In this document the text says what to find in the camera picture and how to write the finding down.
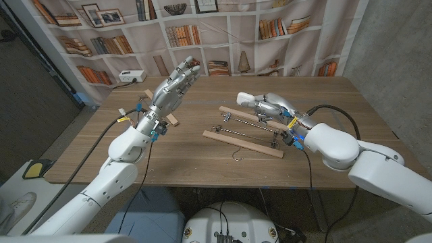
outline metal hook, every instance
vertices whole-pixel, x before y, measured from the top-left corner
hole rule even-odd
[[[233,159],[233,160],[235,160],[235,161],[241,161],[241,160],[243,159],[243,158],[239,158],[239,159],[234,158],[234,155],[235,155],[238,151],[240,151],[241,148],[242,148],[242,147],[239,146],[239,147],[238,147],[238,150],[237,150],[236,152],[232,153],[232,159]]]

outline bowl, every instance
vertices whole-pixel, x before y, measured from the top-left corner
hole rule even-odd
[[[185,3],[163,6],[163,8],[172,16],[183,14],[186,10]]]

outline wooden stick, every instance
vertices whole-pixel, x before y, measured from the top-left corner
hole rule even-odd
[[[254,121],[254,122],[259,122],[258,118],[255,115],[247,114],[245,112],[237,111],[235,109],[231,109],[231,108],[224,107],[224,106],[219,107],[219,110],[224,111],[224,112],[230,112],[232,115],[236,115],[236,116],[244,118],[244,119],[249,119],[249,120]],[[275,122],[275,121],[268,121],[267,126],[272,127],[272,128],[276,128],[276,129],[280,129],[283,131],[288,130],[287,126],[280,124],[278,122]]]
[[[274,149],[274,148],[265,147],[263,145],[255,144],[253,142],[248,142],[248,141],[240,140],[237,138],[232,138],[230,136],[225,136],[222,134],[217,134],[215,132],[210,132],[210,131],[206,131],[206,130],[204,131],[204,133],[202,135],[206,138],[211,138],[211,139],[218,140],[221,142],[226,142],[226,143],[229,143],[232,145],[241,146],[242,148],[250,149],[252,151],[260,152],[260,153],[263,153],[266,155],[271,155],[271,156],[278,157],[278,158],[284,157],[283,151],[279,151],[279,150]]]
[[[153,93],[150,90],[144,90],[144,93],[150,98],[153,99]],[[173,114],[167,115],[167,119],[173,126],[180,124],[178,120],[173,116]]]

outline bookshelf backdrop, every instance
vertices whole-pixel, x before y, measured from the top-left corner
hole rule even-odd
[[[98,103],[122,70],[166,75],[189,55],[206,76],[341,76],[368,3],[21,1]]]

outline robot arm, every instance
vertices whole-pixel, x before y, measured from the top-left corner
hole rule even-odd
[[[108,159],[98,176],[68,204],[49,218],[32,235],[65,235],[80,233],[99,210],[114,196],[135,182],[135,163],[159,135],[167,132],[162,117],[176,110],[183,96],[200,76],[200,66],[190,67],[186,58],[156,89],[150,111],[144,113],[137,126],[130,126],[109,145]]]
[[[404,205],[432,223],[432,182],[404,167],[404,159],[393,149],[318,124],[273,93],[241,92],[237,104],[254,109],[264,124],[274,117],[287,125],[288,131],[281,134],[287,145],[303,140],[308,149],[323,155],[330,169],[349,171],[348,178],[357,186]],[[299,143],[296,147],[303,149]]]

